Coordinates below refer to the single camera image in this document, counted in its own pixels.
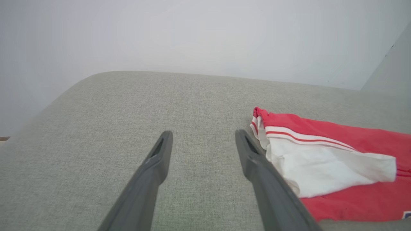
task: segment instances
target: gray fabric surface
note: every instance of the gray fabric surface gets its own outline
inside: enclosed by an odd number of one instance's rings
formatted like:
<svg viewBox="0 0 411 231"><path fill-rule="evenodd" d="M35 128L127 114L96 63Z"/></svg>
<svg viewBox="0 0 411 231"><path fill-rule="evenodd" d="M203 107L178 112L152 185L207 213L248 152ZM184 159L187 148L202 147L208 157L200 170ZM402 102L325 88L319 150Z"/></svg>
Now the gray fabric surface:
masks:
<svg viewBox="0 0 411 231"><path fill-rule="evenodd" d="M174 133L152 230L263 230L236 129L253 108L411 133L406 102L336 88L158 72L91 76L0 147L0 230L96 230L162 131ZM411 230L323 221L325 230Z"/></svg>

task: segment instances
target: white backdrop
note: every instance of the white backdrop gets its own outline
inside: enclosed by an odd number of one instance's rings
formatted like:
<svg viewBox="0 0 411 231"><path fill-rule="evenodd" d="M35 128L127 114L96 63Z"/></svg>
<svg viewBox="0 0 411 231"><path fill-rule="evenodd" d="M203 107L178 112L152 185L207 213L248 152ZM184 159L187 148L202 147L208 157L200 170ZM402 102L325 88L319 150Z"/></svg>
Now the white backdrop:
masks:
<svg viewBox="0 0 411 231"><path fill-rule="evenodd" d="M359 90L410 20L410 0L1 0L0 136L112 70Z"/></svg>

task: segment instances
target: folded shirt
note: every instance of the folded shirt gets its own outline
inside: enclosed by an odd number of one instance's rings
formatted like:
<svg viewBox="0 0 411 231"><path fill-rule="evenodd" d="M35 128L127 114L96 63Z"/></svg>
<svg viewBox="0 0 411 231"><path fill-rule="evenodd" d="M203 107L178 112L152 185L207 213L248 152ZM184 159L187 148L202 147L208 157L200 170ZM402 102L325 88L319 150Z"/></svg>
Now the folded shirt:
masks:
<svg viewBox="0 0 411 231"><path fill-rule="evenodd" d="M316 220L387 221L411 213L411 135L258 107L250 126Z"/></svg>

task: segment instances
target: red stripe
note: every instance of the red stripe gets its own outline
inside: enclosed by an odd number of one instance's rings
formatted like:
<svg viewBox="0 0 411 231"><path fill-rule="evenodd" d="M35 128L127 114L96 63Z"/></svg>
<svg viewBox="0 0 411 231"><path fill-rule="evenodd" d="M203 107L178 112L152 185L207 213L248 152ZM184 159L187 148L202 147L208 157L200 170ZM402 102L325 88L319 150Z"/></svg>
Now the red stripe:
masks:
<svg viewBox="0 0 411 231"><path fill-rule="evenodd" d="M298 141L303 141L303 142L318 142L318 141L321 141L321 142L328 142L328 143L333 143L333 144L337 144L337 145L340 145L340 146L343 146L343 147L346 147L346 148L352 149L352 148L350 148L350 147L348 147L348 146L344 146L344 145L342 145L342 144L339 144L339 143L336 143L336 142L332 142L332 141L328 141L328 140L304 140L304 139L299 139L299 138L293 137L291 134L288 134L288 133L286 133L286 132L266 132L266 134L280 134L280 135L287 135L287 136L291 136L291 137L292 137L293 139L295 139L295 140L298 140Z"/></svg>
<svg viewBox="0 0 411 231"><path fill-rule="evenodd" d="M254 122L252 122L252 121L251 121L251 124L254 125L254 128L256 129L256 133L257 133L257 135L258 135L257 125L256 125Z"/></svg>

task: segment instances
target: wooden edge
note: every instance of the wooden edge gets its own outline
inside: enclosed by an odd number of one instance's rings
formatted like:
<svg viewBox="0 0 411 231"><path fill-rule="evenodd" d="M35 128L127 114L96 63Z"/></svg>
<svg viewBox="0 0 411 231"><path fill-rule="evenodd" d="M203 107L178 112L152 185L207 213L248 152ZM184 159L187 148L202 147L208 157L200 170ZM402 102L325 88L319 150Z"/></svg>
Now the wooden edge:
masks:
<svg viewBox="0 0 411 231"><path fill-rule="evenodd" d="M0 137L0 141L6 141L6 140L8 140L10 137L9 136L3 136L3 137Z"/></svg>

